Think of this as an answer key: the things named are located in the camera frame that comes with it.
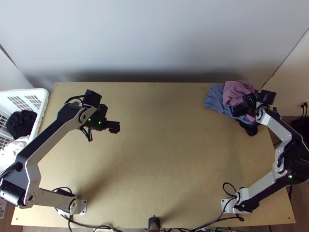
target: white laundry basket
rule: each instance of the white laundry basket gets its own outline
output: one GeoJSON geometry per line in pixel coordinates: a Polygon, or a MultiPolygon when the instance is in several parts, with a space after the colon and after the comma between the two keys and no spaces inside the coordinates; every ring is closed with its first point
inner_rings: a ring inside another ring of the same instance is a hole
{"type": "Polygon", "coordinates": [[[42,118],[48,102],[46,89],[14,89],[0,91],[0,149],[8,142],[14,140],[8,132],[6,123],[15,111],[30,110],[37,113],[29,142],[32,141],[39,131],[42,118]]]}

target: metal bracket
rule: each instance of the metal bracket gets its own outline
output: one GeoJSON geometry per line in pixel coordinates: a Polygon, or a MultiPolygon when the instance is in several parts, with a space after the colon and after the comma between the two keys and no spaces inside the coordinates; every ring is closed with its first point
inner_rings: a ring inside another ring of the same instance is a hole
{"type": "Polygon", "coordinates": [[[62,215],[80,214],[80,215],[83,215],[83,214],[86,213],[86,210],[87,210],[87,200],[77,199],[75,206],[76,206],[76,208],[75,208],[73,213],[69,213],[69,212],[63,211],[61,209],[57,209],[58,214],[62,214],[62,215]]]}
{"type": "MultiPolygon", "coordinates": [[[[226,203],[230,200],[230,198],[227,198],[227,199],[221,199],[221,208],[222,210],[224,209],[226,203]]],[[[228,205],[226,206],[225,208],[225,211],[224,213],[232,213],[232,214],[235,214],[235,213],[249,213],[247,211],[240,211],[238,209],[235,209],[234,208],[234,205],[237,203],[237,199],[233,199],[231,200],[228,205]]]]}

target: floor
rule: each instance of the floor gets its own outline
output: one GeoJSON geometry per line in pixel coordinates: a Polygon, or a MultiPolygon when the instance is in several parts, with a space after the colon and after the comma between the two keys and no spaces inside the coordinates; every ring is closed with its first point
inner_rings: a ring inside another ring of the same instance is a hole
{"type": "MultiPolygon", "coordinates": [[[[295,118],[285,118],[289,124],[295,118]]],[[[279,139],[270,132],[273,144],[276,144],[279,139]]],[[[253,226],[253,227],[233,227],[234,231],[239,232],[304,232],[309,231],[309,184],[293,186],[291,205],[293,208],[296,223],[285,225],[271,226],[253,226]]],[[[49,228],[49,227],[23,227],[23,232],[68,232],[68,228],[49,228]]],[[[73,232],[91,232],[92,229],[73,228],[73,232]]],[[[124,229],[124,232],[141,232],[142,229],[124,229]]]]}

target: wire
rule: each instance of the wire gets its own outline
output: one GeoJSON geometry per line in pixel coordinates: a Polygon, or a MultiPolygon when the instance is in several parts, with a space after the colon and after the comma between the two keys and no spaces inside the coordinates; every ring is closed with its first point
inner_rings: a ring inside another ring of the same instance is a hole
{"type": "Polygon", "coordinates": [[[235,188],[231,183],[228,183],[228,182],[223,183],[223,186],[222,186],[223,191],[224,191],[227,195],[229,195],[229,196],[231,196],[231,197],[235,197],[235,195],[232,195],[231,193],[228,193],[228,192],[225,190],[225,185],[227,185],[227,184],[228,184],[229,186],[231,186],[231,187],[234,189],[235,193],[237,192],[237,191],[236,191],[236,188],[235,188]]]}
{"type": "Polygon", "coordinates": [[[72,232],[72,229],[71,229],[71,226],[70,226],[70,222],[71,222],[72,217],[73,217],[73,215],[70,215],[69,220],[68,220],[68,228],[69,228],[70,232],[72,232]]]}
{"type": "Polygon", "coordinates": [[[308,104],[304,104],[305,105],[305,107],[306,107],[306,113],[305,113],[305,115],[304,115],[304,118],[307,116],[307,112],[308,112],[308,104]]]}
{"type": "Polygon", "coordinates": [[[16,169],[18,169],[20,167],[22,167],[22,163],[20,163],[20,162],[17,162],[16,164],[8,167],[7,169],[5,169],[4,171],[1,172],[0,179],[3,178],[8,173],[10,173],[10,172],[12,172],[12,171],[14,171],[14,170],[16,170],[16,169]]]}
{"type": "Polygon", "coordinates": [[[235,188],[231,183],[228,183],[228,182],[223,183],[223,186],[222,186],[223,191],[224,191],[227,195],[231,196],[232,198],[231,198],[230,200],[227,201],[227,203],[225,204],[225,206],[224,206],[224,208],[223,208],[221,214],[219,215],[219,217],[218,217],[217,219],[213,220],[212,222],[209,222],[209,223],[207,223],[207,224],[205,224],[205,225],[202,225],[202,226],[199,226],[199,227],[194,228],[193,230],[191,230],[191,232],[197,231],[197,230],[202,229],[202,228],[204,228],[204,227],[207,227],[207,226],[209,226],[209,225],[211,225],[211,224],[213,224],[213,223],[215,223],[215,222],[219,222],[219,221],[223,221],[223,220],[236,219],[236,218],[237,218],[237,219],[238,219],[239,221],[241,221],[241,222],[244,221],[244,218],[243,218],[243,217],[240,217],[239,214],[235,214],[236,216],[234,216],[234,217],[221,218],[222,215],[223,215],[223,213],[225,212],[225,209],[226,209],[227,205],[228,205],[232,200],[236,199],[236,196],[235,196],[235,195],[233,195],[233,194],[231,194],[231,193],[229,193],[229,192],[227,192],[227,191],[225,190],[225,185],[227,185],[227,184],[230,185],[230,186],[234,189],[235,193],[237,192],[237,191],[236,191],[236,188],[235,188]]]}
{"type": "MultiPolygon", "coordinates": [[[[58,189],[68,189],[69,192],[72,193],[72,190],[69,187],[59,187],[59,188],[55,188],[52,191],[56,191],[58,189]]],[[[94,226],[94,225],[85,225],[85,224],[82,224],[82,223],[79,223],[79,222],[75,222],[75,221],[72,220],[73,215],[70,215],[69,218],[67,218],[66,216],[64,216],[62,214],[60,214],[60,216],[63,217],[64,219],[68,220],[68,228],[69,228],[70,232],[72,232],[72,229],[71,229],[71,226],[70,226],[71,223],[75,224],[75,225],[78,225],[78,226],[81,226],[81,227],[95,229],[94,231],[96,231],[97,229],[106,229],[106,230],[113,230],[115,232],[123,232],[123,231],[121,231],[119,229],[113,228],[113,227],[108,226],[108,225],[94,226]]]]}
{"type": "Polygon", "coordinates": [[[56,190],[64,189],[64,188],[67,189],[67,190],[69,190],[69,192],[73,194],[72,190],[71,190],[69,187],[59,187],[59,188],[53,189],[52,191],[55,192],[56,190]]]}
{"type": "Polygon", "coordinates": [[[81,105],[84,107],[84,102],[80,99],[80,97],[85,97],[86,95],[79,95],[79,96],[74,96],[70,97],[68,100],[66,100],[65,104],[70,102],[71,100],[77,99],[81,102],[81,105]]]}
{"type": "Polygon", "coordinates": [[[88,139],[88,142],[92,141],[92,128],[88,128],[88,132],[86,131],[86,129],[81,126],[80,130],[84,133],[84,135],[86,136],[86,138],[88,139]]]}
{"type": "Polygon", "coordinates": [[[302,117],[304,116],[304,113],[305,113],[304,107],[305,107],[305,105],[301,105],[301,108],[302,108],[302,116],[301,116],[301,119],[302,119],[302,117]]]}

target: wooden table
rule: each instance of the wooden table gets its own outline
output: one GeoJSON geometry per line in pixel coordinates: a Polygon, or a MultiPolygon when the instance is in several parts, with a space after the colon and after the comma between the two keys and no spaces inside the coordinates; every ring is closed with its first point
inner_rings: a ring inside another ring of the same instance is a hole
{"type": "MultiPolygon", "coordinates": [[[[271,170],[274,148],[265,126],[250,137],[234,119],[204,109],[210,83],[55,83],[41,128],[55,119],[71,96],[91,89],[120,121],[117,135],[69,132],[39,163],[40,187],[68,186],[88,200],[74,220],[118,228],[197,227],[217,218],[224,182],[249,187],[271,170]]],[[[245,221],[217,227],[294,223],[285,189],[261,201],[245,221]]],[[[67,227],[53,208],[16,209],[14,225],[67,227]]]]}

